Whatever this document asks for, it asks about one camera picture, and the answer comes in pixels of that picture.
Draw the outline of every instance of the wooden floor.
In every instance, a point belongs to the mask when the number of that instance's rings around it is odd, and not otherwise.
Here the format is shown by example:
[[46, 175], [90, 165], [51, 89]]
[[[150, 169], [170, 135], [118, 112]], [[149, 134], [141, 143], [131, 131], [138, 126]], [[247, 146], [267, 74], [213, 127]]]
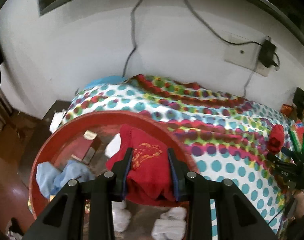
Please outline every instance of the wooden floor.
[[8, 125], [0, 132], [0, 230], [5, 232], [7, 223], [15, 217], [25, 232], [34, 219], [27, 205], [28, 188], [21, 182], [17, 169], [37, 121], [22, 113], [14, 113], [11, 119], [23, 129], [26, 138], [20, 142]]

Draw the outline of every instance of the wall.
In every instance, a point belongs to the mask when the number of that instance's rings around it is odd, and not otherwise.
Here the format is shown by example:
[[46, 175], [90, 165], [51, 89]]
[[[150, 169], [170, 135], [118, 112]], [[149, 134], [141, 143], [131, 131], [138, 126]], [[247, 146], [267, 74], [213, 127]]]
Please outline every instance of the wall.
[[[91, 80], [122, 74], [132, 49], [130, 11], [137, 0], [73, 0], [39, 16], [37, 0], [8, 0], [0, 11], [7, 58], [2, 84], [13, 107], [43, 117], [56, 99], [71, 100]], [[304, 48], [278, 21], [244, 0], [190, 0], [221, 35], [277, 45], [278, 72], [254, 74], [247, 98], [279, 109], [304, 90]], [[137, 10], [139, 49], [127, 76], [150, 73], [243, 95], [250, 70], [223, 61], [226, 44], [182, 0], [145, 0]]]

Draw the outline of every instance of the colorful polka dot fabric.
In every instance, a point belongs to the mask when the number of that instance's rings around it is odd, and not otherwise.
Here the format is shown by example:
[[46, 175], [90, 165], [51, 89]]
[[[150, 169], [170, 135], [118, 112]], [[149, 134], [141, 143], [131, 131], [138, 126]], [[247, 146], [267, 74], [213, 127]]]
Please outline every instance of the colorful polka dot fabric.
[[[137, 75], [124, 84], [81, 91], [60, 125], [82, 114], [107, 110], [140, 113], [166, 125], [192, 157], [196, 171], [206, 179], [232, 179], [267, 222], [283, 208], [286, 188], [265, 158], [275, 124], [284, 126], [284, 146], [292, 149], [287, 120], [278, 111], [197, 83]], [[282, 153], [278, 157], [289, 161]], [[212, 236], [217, 239], [214, 201], [211, 209]], [[282, 214], [270, 223], [275, 233], [281, 221]]]

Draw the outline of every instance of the electrical outlet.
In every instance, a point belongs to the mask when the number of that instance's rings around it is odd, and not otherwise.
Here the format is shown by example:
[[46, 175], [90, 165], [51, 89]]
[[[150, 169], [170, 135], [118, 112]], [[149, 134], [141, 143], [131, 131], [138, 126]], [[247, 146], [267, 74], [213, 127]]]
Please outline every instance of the electrical outlet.
[[[249, 41], [243, 37], [234, 34], [230, 34], [228, 40], [233, 43], [242, 43]], [[226, 62], [230, 62], [235, 65], [239, 65], [241, 67], [245, 67], [253, 70], [257, 63], [259, 50], [260, 50], [260, 46], [254, 43], [240, 45], [240, 46], [229, 44], [227, 49], [225, 50], [224, 60]], [[256, 72], [262, 76], [267, 77], [270, 72], [270, 69], [266, 68], [260, 62], [258, 62]]]

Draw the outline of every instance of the black plug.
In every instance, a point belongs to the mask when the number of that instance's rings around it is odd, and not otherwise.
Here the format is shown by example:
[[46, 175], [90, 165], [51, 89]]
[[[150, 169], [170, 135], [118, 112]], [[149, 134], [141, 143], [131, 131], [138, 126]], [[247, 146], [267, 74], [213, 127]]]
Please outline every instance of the black plug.
[[270, 66], [278, 67], [278, 64], [273, 60], [275, 49], [276, 46], [272, 44], [270, 40], [265, 40], [261, 46], [258, 61], [260, 61], [262, 65], [267, 68], [270, 68]]

